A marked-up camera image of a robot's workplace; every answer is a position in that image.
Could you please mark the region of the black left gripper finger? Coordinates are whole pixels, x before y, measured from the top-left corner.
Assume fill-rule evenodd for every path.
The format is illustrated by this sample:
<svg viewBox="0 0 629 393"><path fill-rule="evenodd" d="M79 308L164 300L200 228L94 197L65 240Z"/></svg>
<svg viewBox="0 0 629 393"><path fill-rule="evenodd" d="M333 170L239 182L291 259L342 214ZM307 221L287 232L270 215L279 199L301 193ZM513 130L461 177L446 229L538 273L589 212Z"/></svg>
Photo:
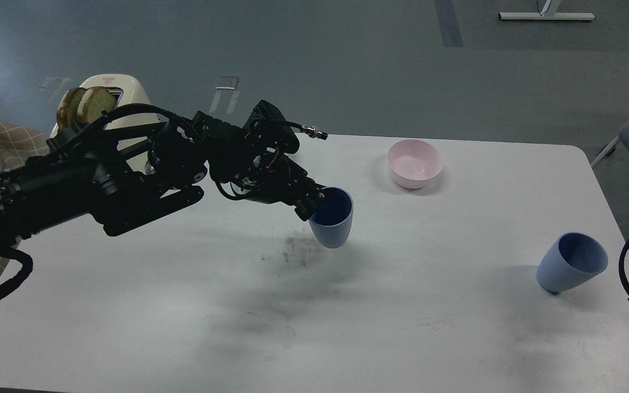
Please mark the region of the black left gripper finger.
<svg viewBox="0 0 629 393"><path fill-rule="evenodd" d="M295 198L294 212L302 221L309 221L327 198L325 187L309 188Z"/></svg>

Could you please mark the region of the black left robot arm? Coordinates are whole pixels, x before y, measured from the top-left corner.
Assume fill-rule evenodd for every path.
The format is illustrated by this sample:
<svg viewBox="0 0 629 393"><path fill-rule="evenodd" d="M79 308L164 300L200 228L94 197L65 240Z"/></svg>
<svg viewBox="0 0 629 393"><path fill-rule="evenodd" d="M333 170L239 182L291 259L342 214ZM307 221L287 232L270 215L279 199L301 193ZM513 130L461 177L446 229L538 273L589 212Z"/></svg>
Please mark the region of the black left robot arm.
<svg viewBox="0 0 629 393"><path fill-rule="evenodd" d="M0 172L0 257L21 269L0 284L0 301L19 288L33 259L18 241L90 214L108 236L157 221L203 198L209 177L223 197L283 203L307 221L324 187L290 159L296 132L325 140L317 127L290 122L266 100L242 127L197 112L191 119L151 104L103 110L47 140L50 152Z"/></svg>

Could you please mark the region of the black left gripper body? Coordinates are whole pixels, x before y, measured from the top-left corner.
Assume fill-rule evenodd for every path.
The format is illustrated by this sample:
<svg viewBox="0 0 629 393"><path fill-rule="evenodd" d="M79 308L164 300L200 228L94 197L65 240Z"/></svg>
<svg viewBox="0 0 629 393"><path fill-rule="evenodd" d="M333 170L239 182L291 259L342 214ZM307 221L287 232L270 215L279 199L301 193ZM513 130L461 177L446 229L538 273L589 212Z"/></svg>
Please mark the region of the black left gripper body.
<svg viewBox="0 0 629 393"><path fill-rule="evenodd" d="M294 200L305 190L321 187L308 172L285 154L260 154L254 158L232 158L222 162L222 183L229 184L232 200L250 200L262 204Z"/></svg>

